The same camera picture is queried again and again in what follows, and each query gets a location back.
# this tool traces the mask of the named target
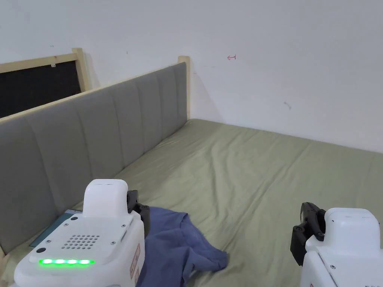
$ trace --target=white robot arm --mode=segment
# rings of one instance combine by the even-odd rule
[[[119,179],[95,179],[82,214],[64,221],[17,265],[18,287],[133,287],[145,259],[149,208]]]
[[[302,265],[301,287],[383,286],[380,227],[366,209],[319,209],[303,203],[290,250]]]

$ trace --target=blue shirt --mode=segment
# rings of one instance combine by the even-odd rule
[[[193,270],[227,266],[227,253],[211,246],[187,213],[150,207],[150,225],[138,287],[183,287]]]

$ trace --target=headboard panel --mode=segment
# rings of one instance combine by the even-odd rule
[[[5,253],[187,120],[188,61],[0,119]]]

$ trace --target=wooden post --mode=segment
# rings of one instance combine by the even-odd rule
[[[77,69],[77,76],[79,77],[81,92],[88,91],[90,90],[90,85],[89,85],[89,78],[87,74],[87,67],[85,64],[84,53],[82,52],[81,48],[73,48],[72,52],[77,54],[76,69]]]
[[[186,63],[186,113],[187,119],[190,119],[190,57],[189,56],[179,56],[178,63]]]

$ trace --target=mattress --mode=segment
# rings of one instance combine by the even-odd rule
[[[194,119],[116,178],[141,203],[189,213],[228,252],[226,269],[196,272],[188,285],[296,287],[290,240],[301,203],[366,208],[382,220],[382,171],[379,153]],[[6,256],[4,286],[27,246]]]

